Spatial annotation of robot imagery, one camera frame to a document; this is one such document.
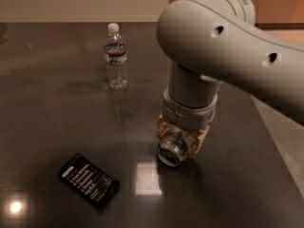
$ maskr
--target clear plastic bottle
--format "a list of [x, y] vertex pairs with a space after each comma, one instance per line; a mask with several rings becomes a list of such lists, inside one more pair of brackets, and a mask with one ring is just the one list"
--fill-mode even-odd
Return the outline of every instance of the clear plastic bottle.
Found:
[[109, 86], [116, 90], [127, 89], [126, 43], [116, 23], [107, 26], [107, 34], [104, 37], [104, 59]]

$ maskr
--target table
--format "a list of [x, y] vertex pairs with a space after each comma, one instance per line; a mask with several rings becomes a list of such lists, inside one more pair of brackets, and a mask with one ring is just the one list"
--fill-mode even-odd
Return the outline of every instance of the table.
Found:
[[[156, 158], [170, 61], [123, 23], [127, 91], [107, 86], [103, 23], [0, 24], [0, 227], [304, 227], [304, 201], [251, 97], [223, 84], [194, 161]], [[96, 210], [59, 182], [75, 153], [121, 181]], [[16, 200], [19, 214], [10, 211]]]

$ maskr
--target black table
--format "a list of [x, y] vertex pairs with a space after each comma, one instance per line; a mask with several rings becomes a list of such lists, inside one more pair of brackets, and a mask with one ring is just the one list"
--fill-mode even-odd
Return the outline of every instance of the black table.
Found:
[[[122, 24], [130, 87], [116, 92], [105, 24], [0, 24], [0, 227], [304, 227], [303, 198], [256, 106], [230, 85], [196, 159], [157, 160], [170, 61], [155, 27]], [[57, 178], [76, 152], [121, 181], [102, 210]]]

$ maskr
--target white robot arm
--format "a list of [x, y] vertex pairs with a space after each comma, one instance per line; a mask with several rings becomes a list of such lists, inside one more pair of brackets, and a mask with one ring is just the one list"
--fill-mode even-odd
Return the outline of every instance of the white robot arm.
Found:
[[200, 150], [221, 81], [304, 125], [304, 47], [255, 28], [255, 18], [251, 0], [178, 0], [161, 14], [159, 44], [173, 61], [158, 122], [166, 164]]

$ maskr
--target bottle cap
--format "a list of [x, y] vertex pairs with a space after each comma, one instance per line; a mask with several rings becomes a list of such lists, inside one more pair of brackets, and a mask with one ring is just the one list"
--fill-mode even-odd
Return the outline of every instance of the bottle cap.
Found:
[[120, 30], [120, 26], [116, 23], [111, 23], [107, 25], [107, 31], [110, 33], [116, 33]]

